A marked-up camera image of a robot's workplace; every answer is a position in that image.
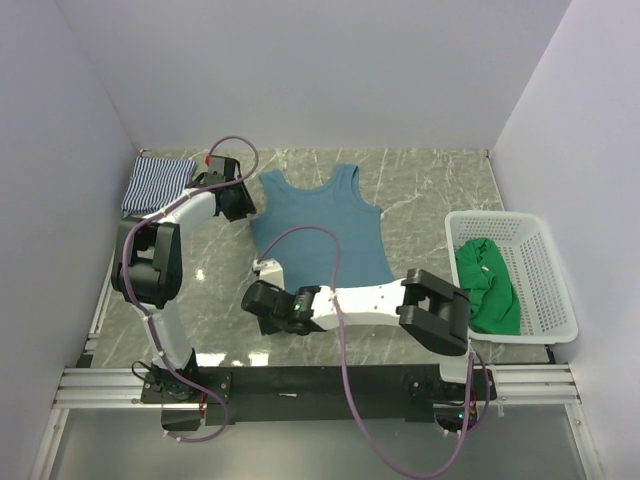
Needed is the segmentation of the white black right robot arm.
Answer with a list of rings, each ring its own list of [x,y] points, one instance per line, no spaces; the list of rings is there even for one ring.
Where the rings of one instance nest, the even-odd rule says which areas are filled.
[[[439,387],[460,399],[474,386],[470,360],[469,295],[422,269],[401,280],[366,287],[306,286],[291,294],[260,276],[246,290],[241,308],[254,315],[263,335],[305,336],[344,326],[399,327],[436,355]]]

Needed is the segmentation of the blue white striped tank top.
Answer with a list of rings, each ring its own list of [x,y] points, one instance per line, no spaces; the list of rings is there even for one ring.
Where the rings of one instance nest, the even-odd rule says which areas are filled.
[[[149,214],[175,201],[197,168],[194,160],[138,156],[121,203],[124,214]]]

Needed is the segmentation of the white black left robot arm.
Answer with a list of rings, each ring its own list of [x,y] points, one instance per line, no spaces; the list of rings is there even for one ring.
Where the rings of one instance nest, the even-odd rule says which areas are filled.
[[[195,351],[176,298],[182,286],[182,243],[200,224],[255,213],[238,160],[208,155],[205,170],[170,158],[140,156],[123,201],[111,284],[140,316],[152,346],[145,382],[179,402],[200,388]]]

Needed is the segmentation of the teal blue tank top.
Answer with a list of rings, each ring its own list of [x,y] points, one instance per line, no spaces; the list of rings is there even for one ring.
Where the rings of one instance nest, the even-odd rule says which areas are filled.
[[[260,176],[265,212],[250,222],[260,255],[277,261],[289,293],[311,285],[366,287],[394,280],[381,234],[381,208],[360,194],[360,169],[336,165],[313,189],[289,184],[280,170]]]

